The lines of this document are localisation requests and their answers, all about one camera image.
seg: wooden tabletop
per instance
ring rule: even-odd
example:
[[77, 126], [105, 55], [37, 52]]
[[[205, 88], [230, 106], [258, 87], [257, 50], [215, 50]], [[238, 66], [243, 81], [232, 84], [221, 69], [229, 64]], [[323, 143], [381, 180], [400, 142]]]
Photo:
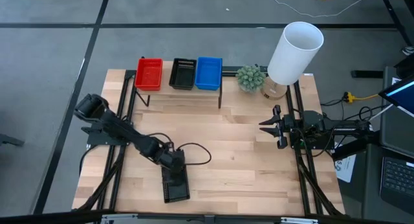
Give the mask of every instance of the wooden tabletop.
[[162, 74], [161, 74], [161, 89], [159, 91], [141, 91], [138, 92], [141, 95], [180, 95], [180, 96], [210, 96], [218, 97], [220, 95], [219, 90], [209, 91], [198, 89], [194, 85], [191, 91], [174, 89], [169, 86], [169, 78], [171, 76], [171, 70], [173, 68], [173, 62], [162, 62]]
[[[125, 70], [108, 70], [102, 96], [110, 108], [117, 109]], [[125, 106], [128, 105], [132, 82]], [[300, 78], [305, 110], [321, 113], [314, 77]], [[296, 106], [293, 87], [292, 99]], [[298, 169], [292, 149], [277, 149], [277, 138], [259, 130], [258, 123], [272, 116], [275, 104], [287, 114], [287, 101], [268, 100], [259, 91], [245, 93], [234, 77], [223, 77], [223, 104], [217, 108], [216, 97], [151, 96], [146, 107], [135, 101], [133, 122], [143, 133], [163, 132], [176, 146], [198, 142], [208, 148], [212, 161], [202, 166], [188, 166], [190, 200], [165, 204], [160, 166], [143, 158], [128, 146], [116, 211], [187, 214], [303, 215]], [[205, 161], [207, 154], [196, 146], [183, 147], [186, 162]], [[108, 146], [99, 146], [86, 156], [73, 207], [79, 207], [102, 180]], [[314, 159], [318, 183], [325, 195], [344, 212], [334, 163], [326, 154]], [[309, 185], [311, 210], [315, 212]], [[109, 206], [112, 185], [107, 191]]]

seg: black basket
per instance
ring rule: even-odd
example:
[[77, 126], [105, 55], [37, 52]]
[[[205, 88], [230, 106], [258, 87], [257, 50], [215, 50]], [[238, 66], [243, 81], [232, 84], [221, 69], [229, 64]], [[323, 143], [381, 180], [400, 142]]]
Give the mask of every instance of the black basket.
[[191, 90], [194, 86], [197, 60], [175, 58], [169, 85], [174, 89]]

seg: laptop keyboard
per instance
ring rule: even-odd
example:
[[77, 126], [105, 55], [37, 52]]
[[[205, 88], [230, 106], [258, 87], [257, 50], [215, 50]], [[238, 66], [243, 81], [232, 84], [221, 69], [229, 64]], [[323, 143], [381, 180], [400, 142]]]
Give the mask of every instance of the laptop keyboard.
[[386, 188], [403, 192], [414, 197], [414, 165], [384, 157], [384, 176], [382, 185]]

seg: white cylinder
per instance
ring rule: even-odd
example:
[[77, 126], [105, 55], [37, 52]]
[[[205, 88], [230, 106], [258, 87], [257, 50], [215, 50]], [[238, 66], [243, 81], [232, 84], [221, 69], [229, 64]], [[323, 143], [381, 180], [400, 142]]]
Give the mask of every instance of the white cylinder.
[[314, 25], [293, 22], [282, 36], [267, 68], [269, 77], [281, 85], [295, 83], [323, 45], [323, 34]]

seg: blue basket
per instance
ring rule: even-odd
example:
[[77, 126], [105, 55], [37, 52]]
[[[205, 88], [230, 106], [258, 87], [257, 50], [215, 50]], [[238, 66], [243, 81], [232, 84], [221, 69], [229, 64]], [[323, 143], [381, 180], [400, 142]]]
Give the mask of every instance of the blue basket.
[[195, 85], [199, 89], [216, 91], [221, 83], [221, 58], [199, 57], [195, 71]]

